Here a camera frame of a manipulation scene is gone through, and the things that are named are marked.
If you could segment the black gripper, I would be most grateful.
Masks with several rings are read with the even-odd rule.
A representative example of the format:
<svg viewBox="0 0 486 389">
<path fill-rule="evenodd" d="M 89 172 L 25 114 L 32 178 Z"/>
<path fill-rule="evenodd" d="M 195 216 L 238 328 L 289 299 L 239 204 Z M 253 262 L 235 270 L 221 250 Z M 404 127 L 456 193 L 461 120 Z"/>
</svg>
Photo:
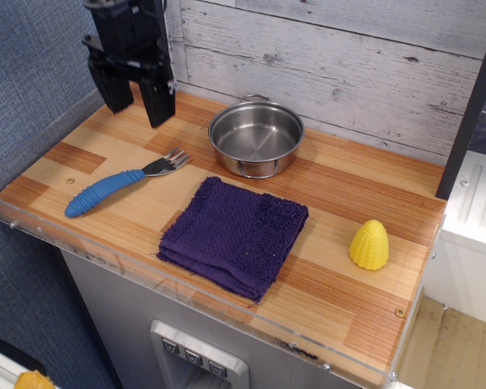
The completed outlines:
<svg viewBox="0 0 486 389">
<path fill-rule="evenodd" d="M 92 57 L 141 73 L 139 90 L 151 127 L 175 114 L 176 83 L 171 75 L 164 12 L 166 1 L 84 1 L 96 26 L 83 44 Z M 133 103 L 130 81 L 110 65 L 88 61 L 92 79 L 106 106 L 118 113 Z"/>
</svg>

